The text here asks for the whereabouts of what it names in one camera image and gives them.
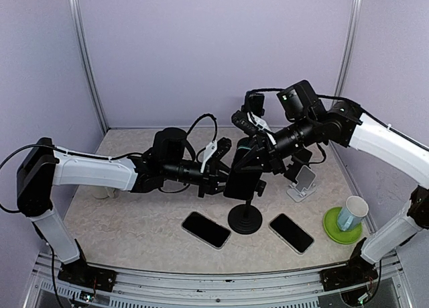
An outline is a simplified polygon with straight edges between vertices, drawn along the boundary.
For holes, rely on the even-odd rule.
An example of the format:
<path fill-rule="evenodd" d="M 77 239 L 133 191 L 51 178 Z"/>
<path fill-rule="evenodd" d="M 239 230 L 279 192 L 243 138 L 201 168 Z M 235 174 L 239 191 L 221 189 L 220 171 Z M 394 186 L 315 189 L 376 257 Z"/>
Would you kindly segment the clear-case black phone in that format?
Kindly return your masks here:
<path fill-rule="evenodd" d="M 195 211 L 182 222 L 182 228 L 217 250 L 221 249 L 231 236 L 229 229 Z"/>

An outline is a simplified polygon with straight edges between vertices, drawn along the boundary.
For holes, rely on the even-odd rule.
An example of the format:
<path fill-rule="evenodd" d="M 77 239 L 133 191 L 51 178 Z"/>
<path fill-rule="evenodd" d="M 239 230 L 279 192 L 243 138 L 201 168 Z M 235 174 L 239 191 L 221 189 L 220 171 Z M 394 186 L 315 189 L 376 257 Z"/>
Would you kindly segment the green plate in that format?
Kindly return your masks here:
<path fill-rule="evenodd" d="M 353 217 L 340 218 L 342 210 L 342 207 L 333 207 L 324 214 L 322 221 L 324 231 L 332 241 L 338 244 L 354 244 L 361 238 L 362 223 L 358 223 L 351 229 L 349 221 L 353 223 Z"/>

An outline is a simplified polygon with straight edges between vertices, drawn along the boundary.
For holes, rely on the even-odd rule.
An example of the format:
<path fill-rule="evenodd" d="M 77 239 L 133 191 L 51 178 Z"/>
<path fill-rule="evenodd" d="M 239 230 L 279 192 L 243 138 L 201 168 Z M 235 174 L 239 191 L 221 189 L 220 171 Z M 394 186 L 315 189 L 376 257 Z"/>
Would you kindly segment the aluminium front rail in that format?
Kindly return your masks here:
<path fill-rule="evenodd" d="M 320 271 L 342 267 L 345 262 L 247 274 L 184 274 L 90 264 L 117 273 L 112 292 L 97 290 L 93 301 L 82 302 L 79 294 L 90 290 L 57 280 L 65 307 L 73 298 L 88 307 L 348 307 L 340 294 L 363 286 L 324 290 Z M 363 307 L 417 307 L 397 255 L 388 254 L 382 265 L 382 284 Z M 41 307 L 42 299 L 48 307 L 58 307 L 51 267 L 51 255 L 40 253 L 18 307 Z"/>

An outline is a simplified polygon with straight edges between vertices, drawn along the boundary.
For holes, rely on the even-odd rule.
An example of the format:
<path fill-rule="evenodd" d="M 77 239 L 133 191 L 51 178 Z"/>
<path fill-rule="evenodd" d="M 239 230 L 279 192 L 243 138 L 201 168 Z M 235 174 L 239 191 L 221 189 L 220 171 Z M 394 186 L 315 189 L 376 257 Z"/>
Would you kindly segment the white-edged black phone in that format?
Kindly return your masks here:
<path fill-rule="evenodd" d="M 304 254 L 314 243 L 314 238 L 284 213 L 272 219 L 269 228 L 297 254 Z"/>

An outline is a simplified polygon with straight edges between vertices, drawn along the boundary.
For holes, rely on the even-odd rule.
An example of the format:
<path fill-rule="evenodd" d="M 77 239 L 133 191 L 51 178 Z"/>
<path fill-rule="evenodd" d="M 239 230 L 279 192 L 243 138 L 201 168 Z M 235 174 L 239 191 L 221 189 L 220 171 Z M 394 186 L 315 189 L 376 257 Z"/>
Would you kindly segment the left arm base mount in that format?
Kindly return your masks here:
<path fill-rule="evenodd" d="M 117 273 L 114 270 L 97 268 L 87 264 L 62 265 L 58 279 L 73 285 L 111 293 L 115 285 Z"/>

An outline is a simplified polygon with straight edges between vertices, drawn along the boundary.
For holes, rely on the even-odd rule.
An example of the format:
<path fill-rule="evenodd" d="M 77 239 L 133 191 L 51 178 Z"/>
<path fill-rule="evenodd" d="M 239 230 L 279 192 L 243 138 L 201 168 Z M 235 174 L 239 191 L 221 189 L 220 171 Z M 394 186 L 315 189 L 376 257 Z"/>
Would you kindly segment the black folding phone stand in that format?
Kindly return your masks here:
<path fill-rule="evenodd" d="M 303 166 L 308 166 L 310 159 L 312 157 L 312 152 L 307 149 L 302 149 L 301 151 L 293 154 L 291 156 L 291 163 L 287 165 L 287 170 L 284 173 L 284 176 L 291 182 L 297 183 L 296 177 L 298 176 L 299 171 Z"/>

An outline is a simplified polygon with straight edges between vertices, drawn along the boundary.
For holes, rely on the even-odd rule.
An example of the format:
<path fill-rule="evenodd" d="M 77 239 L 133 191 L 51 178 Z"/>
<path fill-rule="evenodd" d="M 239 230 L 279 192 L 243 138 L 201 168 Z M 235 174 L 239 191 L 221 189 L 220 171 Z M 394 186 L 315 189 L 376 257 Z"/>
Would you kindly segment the silver folding phone stand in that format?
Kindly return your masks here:
<path fill-rule="evenodd" d="M 287 194 L 293 201 L 300 203 L 316 191 L 315 180 L 316 173 L 304 165 L 296 176 L 296 182 L 289 185 Z"/>

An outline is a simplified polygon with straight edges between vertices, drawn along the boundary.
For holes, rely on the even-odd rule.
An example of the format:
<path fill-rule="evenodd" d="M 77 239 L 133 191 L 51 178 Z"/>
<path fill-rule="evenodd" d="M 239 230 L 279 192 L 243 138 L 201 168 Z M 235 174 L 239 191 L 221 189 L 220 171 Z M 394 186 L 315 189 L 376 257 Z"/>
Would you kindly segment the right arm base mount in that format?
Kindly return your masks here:
<path fill-rule="evenodd" d="M 372 266 L 344 265 L 320 271 L 324 291 L 333 291 L 369 282 L 379 277 L 377 269 Z"/>

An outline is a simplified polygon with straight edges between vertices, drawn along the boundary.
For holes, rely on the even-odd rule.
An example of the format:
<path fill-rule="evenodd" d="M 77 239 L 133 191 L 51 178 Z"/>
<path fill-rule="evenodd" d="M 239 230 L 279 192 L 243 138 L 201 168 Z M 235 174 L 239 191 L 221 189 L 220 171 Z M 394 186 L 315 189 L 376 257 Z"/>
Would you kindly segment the right aluminium frame post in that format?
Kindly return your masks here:
<path fill-rule="evenodd" d="M 347 74 L 351 65 L 355 38 L 359 26 L 359 18 L 361 14 L 363 0 L 352 0 L 351 12 L 349 16 L 347 34 L 345 38 L 345 46 L 339 68 L 339 74 L 336 80 L 334 96 L 340 97 L 344 91 Z"/>

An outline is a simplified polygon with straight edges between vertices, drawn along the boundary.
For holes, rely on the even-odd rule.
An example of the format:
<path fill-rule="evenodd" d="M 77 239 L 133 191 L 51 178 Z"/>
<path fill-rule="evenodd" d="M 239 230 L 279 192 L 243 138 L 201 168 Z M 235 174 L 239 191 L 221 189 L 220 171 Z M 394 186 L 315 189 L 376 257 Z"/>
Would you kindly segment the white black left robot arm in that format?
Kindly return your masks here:
<path fill-rule="evenodd" d="M 229 167 L 222 162 L 231 149 L 228 138 L 213 140 L 204 149 L 202 162 L 188 141 L 188 134 L 168 127 L 155 134 L 152 147 L 143 154 L 99 156 L 79 154 L 41 138 L 17 170 L 17 208 L 28 217 L 42 239 L 53 248 L 68 274 L 85 285 L 94 277 L 78 242 L 69 234 L 50 199 L 53 186 L 84 185 L 149 193 L 166 181 L 196 185 L 198 196 L 223 191 Z"/>

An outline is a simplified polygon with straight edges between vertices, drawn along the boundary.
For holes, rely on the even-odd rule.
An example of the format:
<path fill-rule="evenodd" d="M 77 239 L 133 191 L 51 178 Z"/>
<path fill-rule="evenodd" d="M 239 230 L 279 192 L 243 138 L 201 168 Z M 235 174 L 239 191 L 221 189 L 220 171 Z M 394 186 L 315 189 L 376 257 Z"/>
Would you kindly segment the light blue cup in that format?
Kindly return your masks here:
<path fill-rule="evenodd" d="M 336 224 L 342 232 L 351 231 L 367 216 L 369 206 L 367 202 L 358 196 L 350 196 L 345 206 L 337 216 Z"/>

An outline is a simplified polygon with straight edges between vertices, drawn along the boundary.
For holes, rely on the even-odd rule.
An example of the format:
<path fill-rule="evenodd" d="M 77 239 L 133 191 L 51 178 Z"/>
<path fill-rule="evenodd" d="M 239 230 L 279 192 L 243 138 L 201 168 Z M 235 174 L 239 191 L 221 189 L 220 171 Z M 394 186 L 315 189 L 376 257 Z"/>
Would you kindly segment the white mug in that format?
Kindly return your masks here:
<path fill-rule="evenodd" d="M 91 195 L 95 199 L 114 199 L 117 196 L 117 189 L 111 187 L 92 187 Z"/>

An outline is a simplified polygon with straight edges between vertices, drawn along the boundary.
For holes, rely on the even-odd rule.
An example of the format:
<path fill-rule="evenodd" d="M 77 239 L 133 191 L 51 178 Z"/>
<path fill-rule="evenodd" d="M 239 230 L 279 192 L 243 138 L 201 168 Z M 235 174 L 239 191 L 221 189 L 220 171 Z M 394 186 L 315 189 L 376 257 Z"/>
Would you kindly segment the blue-edged black phone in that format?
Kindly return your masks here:
<path fill-rule="evenodd" d="M 241 106 L 242 112 L 262 117 L 264 116 L 265 109 L 263 108 L 265 101 L 265 95 L 263 93 L 255 91 L 247 91 L 245 94 L 244 104 Z"/>

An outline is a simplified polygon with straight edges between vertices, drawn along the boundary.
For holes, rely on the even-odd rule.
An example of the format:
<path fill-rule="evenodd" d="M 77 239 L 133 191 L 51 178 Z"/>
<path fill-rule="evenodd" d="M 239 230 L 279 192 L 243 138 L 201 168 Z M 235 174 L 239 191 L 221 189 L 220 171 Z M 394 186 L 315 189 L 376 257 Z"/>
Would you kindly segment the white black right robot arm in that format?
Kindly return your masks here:
<path fill-rule="evenodd" d="M 231 117 L 232 123 L 251 138 L 250 150 L 239 157 L 233 172 L 283 173 L 285 158 L 312 144 L 334 142 L 370 154 L 418 184 L 396 216 L 356 245 L 352 262 L 343 268 L 343 278 L 356 284 L 368 274 L 369 264 L 379 262 L 388 252 L 428 228 L 428 147 L 376 119 L 348 98 L 337 97 L 335 104 L 325 109 L 325 96 L 316 94 L 307 80 L 286 89 L 273 89 L 290 122 L 288 127 L 273 132 L 253 113 L 263 109 L 262 103 L 249 100 L 252 94 L 266 91 L 248 91 L 241 109 Z"/>

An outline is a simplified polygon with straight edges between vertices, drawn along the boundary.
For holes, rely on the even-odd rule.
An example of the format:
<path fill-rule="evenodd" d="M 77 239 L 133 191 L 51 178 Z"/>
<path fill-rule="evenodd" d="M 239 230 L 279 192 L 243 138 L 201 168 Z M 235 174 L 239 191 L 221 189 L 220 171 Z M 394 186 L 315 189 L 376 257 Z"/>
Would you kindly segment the teal-edged black phone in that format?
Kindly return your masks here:
<path fill-rule="evenodd" d="M 241 138 L 237 142 L 237 148 L 231 164 L 231 170 L 227 179 L 223 196 L 241 201 L 251 201 L 254 197 L 256 186 L 262 172 L 247 171 L 237 172 L 235 166 L 250 151 L 251 138 Z"/>

